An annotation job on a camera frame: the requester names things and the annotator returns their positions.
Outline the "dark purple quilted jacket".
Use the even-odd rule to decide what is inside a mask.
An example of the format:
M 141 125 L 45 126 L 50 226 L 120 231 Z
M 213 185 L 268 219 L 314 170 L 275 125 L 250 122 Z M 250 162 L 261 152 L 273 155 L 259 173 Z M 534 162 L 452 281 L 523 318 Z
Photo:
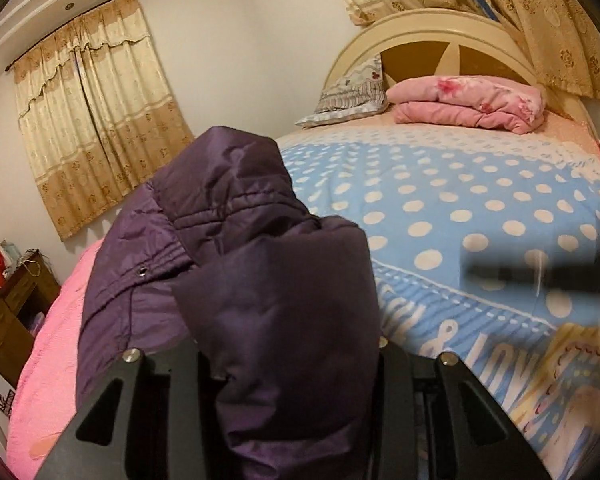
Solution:
M 370 403 L 380 316 L 365 233 L 298 199 L 277 143 L 214 127 L 141 185 L 96 254 L 76 400 L 129 348 L 192 338 L 244 479 L 340 479 Z

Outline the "pink and blue bed blanket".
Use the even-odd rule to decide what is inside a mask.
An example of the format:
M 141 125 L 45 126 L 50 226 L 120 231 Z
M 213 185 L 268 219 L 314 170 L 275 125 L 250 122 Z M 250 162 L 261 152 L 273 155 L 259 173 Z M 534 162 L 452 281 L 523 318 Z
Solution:
M 382 325 L 423 356 L 457 353 L 555 479 L 600 436 L 600 299 L 463 278 L 472 256 L 591 258 L 600 160 L 565 129 L 347 124 L 277 140 L 312 214 L 366 233 Z

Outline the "dark wooden desk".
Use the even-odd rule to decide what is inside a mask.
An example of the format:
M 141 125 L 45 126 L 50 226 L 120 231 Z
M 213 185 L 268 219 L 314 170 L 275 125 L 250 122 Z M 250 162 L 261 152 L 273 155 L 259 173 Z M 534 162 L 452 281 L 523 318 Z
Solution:
M 33 349 L 35 318 L 48 315 L 59 293 L 60 284 L 38 249 L 24 255 L 0 289 L 0 374 L 14 388 Z

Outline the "folded pink floral quilt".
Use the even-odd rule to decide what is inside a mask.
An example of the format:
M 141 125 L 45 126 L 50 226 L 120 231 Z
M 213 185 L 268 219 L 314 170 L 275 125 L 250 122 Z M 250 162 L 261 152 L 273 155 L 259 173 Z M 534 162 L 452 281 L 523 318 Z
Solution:
M 386 91 L 398 124 L 505 130 L 527 134 L 545 118 L 543 93 L 528 84 L 490 76 L 425 76 Z

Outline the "cream wooden bed headboard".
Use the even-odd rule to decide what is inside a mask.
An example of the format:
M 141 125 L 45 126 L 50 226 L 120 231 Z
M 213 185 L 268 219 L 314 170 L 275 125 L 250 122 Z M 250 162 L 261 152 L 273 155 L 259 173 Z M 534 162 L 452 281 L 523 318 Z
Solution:
M 381 55 L 386 91 L 425 76 L 490 76 L 539 89 L 545 113 L 583 125 L 590 115 L 577 96 L 542 86 L 531 63 L 498 23 L 444 9 L 404 11 L 366 27 L 340 53 L 323 90 L 351 68 Z

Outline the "grey patterned pillow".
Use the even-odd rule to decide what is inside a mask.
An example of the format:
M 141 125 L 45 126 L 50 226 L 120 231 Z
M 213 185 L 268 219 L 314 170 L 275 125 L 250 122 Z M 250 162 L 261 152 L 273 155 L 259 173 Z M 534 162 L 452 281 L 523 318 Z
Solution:
M 326 87 L 312 114 L 296 122 L 300 128 L 341 124 L 383 113 L 389 106 L 380 54 L 351 68 Z

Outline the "beige floral window curtain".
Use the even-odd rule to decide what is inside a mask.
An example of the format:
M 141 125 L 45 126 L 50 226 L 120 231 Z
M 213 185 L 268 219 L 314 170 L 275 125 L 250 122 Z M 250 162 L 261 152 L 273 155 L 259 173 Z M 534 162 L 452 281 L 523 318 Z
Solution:
M 68 240 L 194 140 L 138 0 L 111 0 L 12 66 L 18 126 L 43 204 Z

